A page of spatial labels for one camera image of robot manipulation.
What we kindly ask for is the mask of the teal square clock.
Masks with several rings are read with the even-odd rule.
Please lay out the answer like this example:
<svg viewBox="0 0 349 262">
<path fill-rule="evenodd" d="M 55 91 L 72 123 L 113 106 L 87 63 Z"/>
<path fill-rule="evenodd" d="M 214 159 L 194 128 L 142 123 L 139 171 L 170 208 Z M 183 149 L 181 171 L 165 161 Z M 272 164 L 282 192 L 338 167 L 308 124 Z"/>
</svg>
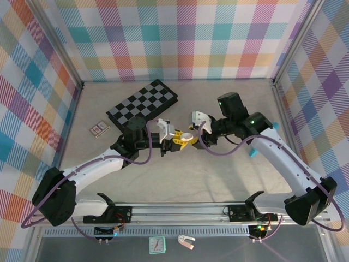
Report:
<svg viewBox="0 0 349 262">
<path fill-rule="evenodd" d="M 164 236 L 149 237 L 149 254 L 163 254 L 166 252 L 166 239 Z"/>
</svg>

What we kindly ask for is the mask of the aluminium frame post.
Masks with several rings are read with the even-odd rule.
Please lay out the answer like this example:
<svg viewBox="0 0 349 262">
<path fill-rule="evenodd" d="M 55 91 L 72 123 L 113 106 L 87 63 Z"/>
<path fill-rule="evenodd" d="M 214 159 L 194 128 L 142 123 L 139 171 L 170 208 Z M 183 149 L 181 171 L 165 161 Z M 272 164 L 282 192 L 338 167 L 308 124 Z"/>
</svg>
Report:
<svg viewBox="0 0 349 262">
<path fill-rule="evenodd" d="M 299 0 L 266 74 L 276 86 L 286 73 L 326 0 Z"/>
<path fill-rule="evenodd" d="M 54 50 L 58 53 L 58 57 L 61 59 L 68 73 L 70 74 L 72 79 L 77 83 L 79 90 L 82 90 L 84 87 L 84 82 L 81 80 L 72 60 L 70 59 L 68 53 L 64 48 L 64 45 L 61 39 L 59 38 L 56 30 L 51 24 L 39 0 L 25 0 L 25 1 L 28 4 L 34 16 L 39 21 L 39 24 L 43 28 L 44 33 L 46 34 Z"/>
</svg>

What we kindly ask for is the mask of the black controller board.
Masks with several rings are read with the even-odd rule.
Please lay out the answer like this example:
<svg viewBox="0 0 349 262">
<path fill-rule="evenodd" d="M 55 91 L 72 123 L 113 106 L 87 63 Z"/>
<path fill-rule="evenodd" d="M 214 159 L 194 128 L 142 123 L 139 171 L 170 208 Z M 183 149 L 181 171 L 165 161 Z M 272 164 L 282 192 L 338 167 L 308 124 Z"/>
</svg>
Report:
<svg viewBox="0 0 349 262">
<path fill-rule="evenodd" d="M 94 227 L 94 235 L 117 236 L 125 230 L 124 224 L 118 224 L 112 227 Z"/>
<path fill-rule="evenodd" d="M 250 225 L 249 228 L 249 234 L 250 237 L 253 238 L 264 238 L 267 236 L 268 233 L 268 226 L 267 225 Z"/>
</svg>

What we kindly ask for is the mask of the small playing card box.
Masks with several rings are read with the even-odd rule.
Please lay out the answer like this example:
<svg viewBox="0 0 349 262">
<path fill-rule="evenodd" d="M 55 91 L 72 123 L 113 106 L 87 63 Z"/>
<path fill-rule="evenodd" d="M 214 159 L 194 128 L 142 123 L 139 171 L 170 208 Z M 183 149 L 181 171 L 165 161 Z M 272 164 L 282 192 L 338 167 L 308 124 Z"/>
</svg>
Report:
<svg viewBox="0 0 349 262">
<path fill-rule="evenodd" d="M 98 138 L 109 129 L 110 126 L 105 121 L 99 121 L 92 128 L 90 128 L 89 131 L 95 138 Z"/>
</svg>

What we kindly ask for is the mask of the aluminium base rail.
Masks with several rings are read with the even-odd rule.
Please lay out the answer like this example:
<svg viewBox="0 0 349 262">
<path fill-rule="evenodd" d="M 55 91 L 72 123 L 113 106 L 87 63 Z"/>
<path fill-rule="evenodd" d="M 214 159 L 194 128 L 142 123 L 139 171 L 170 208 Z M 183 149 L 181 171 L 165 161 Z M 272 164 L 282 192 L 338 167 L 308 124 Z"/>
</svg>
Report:
<svg viewBox="0 0 349 262">
<path fill-rule="evenodd" d="M 214 225 L 275 224 L 279 220 L 294 224 L 295 220 L 278 207 L 262 207 L 251 203 L 112 203 L 101 199 L 79 200 L 69 207 L 49 205 L 47 211 L 37 210 L 31 223 L 52 226 L 66 225 L 72 220 L 82 224 L 116 225 Z"/>
</svg>

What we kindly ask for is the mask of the white pink small tool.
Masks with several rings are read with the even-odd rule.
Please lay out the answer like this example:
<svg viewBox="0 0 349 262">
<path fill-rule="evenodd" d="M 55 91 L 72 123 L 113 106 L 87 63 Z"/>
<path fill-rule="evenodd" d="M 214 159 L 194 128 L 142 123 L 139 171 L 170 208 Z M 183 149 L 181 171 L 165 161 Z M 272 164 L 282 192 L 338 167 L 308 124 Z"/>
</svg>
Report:
<svg viewBox="0 0 349 262">
<path fill-rule="evenodd" d="M 186 235 L 178 236 L 178 243 L 188 248 L 189 250 L 193 250 L 194 248 L 194 245 L 192 244 L 193 241 L 196 241 L 194 237 L 186 236 Z"/>
</svg>

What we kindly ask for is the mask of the blue cylindrical device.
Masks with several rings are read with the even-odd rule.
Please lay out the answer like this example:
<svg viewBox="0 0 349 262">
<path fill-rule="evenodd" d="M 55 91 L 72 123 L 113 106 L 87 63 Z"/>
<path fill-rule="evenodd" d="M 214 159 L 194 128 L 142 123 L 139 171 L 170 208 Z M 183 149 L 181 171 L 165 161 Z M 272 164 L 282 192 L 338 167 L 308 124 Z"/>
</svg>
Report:
<svg viewBox="0 0 349 262">
<path fill-rule="evenodd" d="M 273 128 L 276 129 L 276 130 L 278 130 L 278 129 L 280 128 L 279 123 L 278 123 L 278 122 L 273 122 Z M 249 156 L 250 156 L 251 158 L 253 158 L 253 157 L 255 157 L 257 154 L 258 154 L 258 150 L 252 147 L 251 150 L 250 150 Z"/>
</svg>

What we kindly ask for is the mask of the black grey chessboard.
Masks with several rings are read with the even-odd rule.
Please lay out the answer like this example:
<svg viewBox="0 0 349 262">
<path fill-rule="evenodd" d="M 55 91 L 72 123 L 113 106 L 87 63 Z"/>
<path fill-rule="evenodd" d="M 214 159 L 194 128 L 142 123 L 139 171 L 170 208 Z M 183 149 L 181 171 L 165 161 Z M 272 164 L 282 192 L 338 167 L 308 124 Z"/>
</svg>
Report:
<svg viewBox="0 0 349 262">
<path fill-rule="evenodd" d="M 158 117 L 173 104 L 178 95 L 159 79 L 154 80 L 106 112 L 108 118 L 123 131 L 133 117 L 147 122 Z"/>
</svg>

